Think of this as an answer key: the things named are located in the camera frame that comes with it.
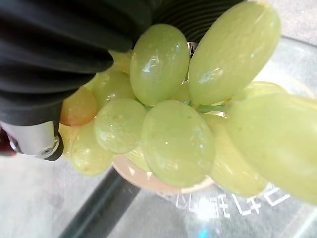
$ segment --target bunch of grapes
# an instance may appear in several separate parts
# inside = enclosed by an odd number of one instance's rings
[[[153,25],[65,100],[64,154],[89,175],[125,154],[175,187],[211,177],[241,196],[271,182],[317,204],[317,101],[252,82],[280,39],[267,3],[224,13],[190,59],[175,27]]]

